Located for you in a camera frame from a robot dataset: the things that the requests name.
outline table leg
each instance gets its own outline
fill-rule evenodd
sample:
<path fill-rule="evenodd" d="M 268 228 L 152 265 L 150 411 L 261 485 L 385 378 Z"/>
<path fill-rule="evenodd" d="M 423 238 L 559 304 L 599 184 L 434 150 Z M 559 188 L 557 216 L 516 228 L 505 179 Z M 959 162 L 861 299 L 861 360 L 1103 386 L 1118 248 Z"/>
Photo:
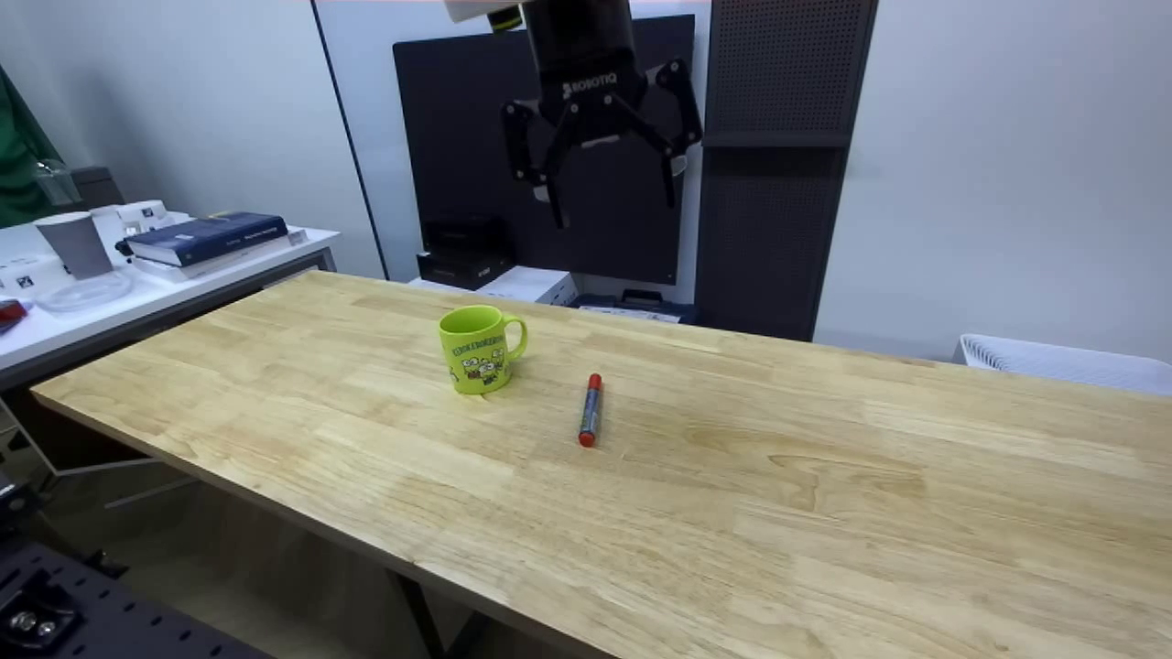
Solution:
<path fill-rule="evenodd" d="M 423 591 L 421 591 L 412 577 L 402 577 L 402 576 L 396 576 L 396 583 L 398 583 L 402 593 L 406 593 L 406 607 L 410 607 L 412 631 L 416 631 L 421 640 L 423 640 L 428 659 L 443 659 L 443 640 L 440 640 L 431 607 L 428 607 L 428 599 L 423 599 Z"/>
<path fill-rule="evenodd" d="M 423 640 L 428 659 L 462 659 L 471 657 L 476 638 L 482 635 L 485 620 L 479 610 L 468 615 L 468 622 L 456 631 L 456 638 L 451 640 L 451 648 L 443 648 L 431 607 L 423 599 L 423 591 L 412 577 L 391 576 L 402 593 L 406 593 L 406 607 L 412 620 L 412 631 Z"/>
<path fill-rule="evenodd" d="M 332 251 L 330 251 L 330 248 L 322 248 L 322 251 L 318 251 L 318 266 L 322 266 L 322 272 L 335 272 L 335 265 L 332 265 Z"/>

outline wooden table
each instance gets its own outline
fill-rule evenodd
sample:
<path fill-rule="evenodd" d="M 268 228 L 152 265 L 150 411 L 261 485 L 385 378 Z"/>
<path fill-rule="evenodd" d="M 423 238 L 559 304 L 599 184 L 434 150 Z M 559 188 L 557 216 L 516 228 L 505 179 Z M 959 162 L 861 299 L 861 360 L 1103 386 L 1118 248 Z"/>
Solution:
<path fill-rule="evenodd" d="M 118 299 L 72 311 L 28 304 L 28 320 L 0 337 L 0 402 L 34 439 L 51 477 L 80 477 L 141 461 L 141 455 L 41 411 L 28 395 L 28 386 L 118 353 L 163 327 L 205 315 L 210 309 L 224 309 L 297 272 L 332 266 L 332 238 L 335 232 L 291 228 L 286 240 L 219 256 L 189 266 L 189 276 L 150 276 L 122 265 L 118 276 L 124 276 L 133 287 Z M 34 223 L 0 232 L 0 261 L 37 251 L 51 256 Z"/>
<path fill-rule="evenodd" d="M 1169 398 L 559 309 L 462 398 L 455 304 L 304 276 L 37 395 L 615 657 L 1172 653 Z"/>

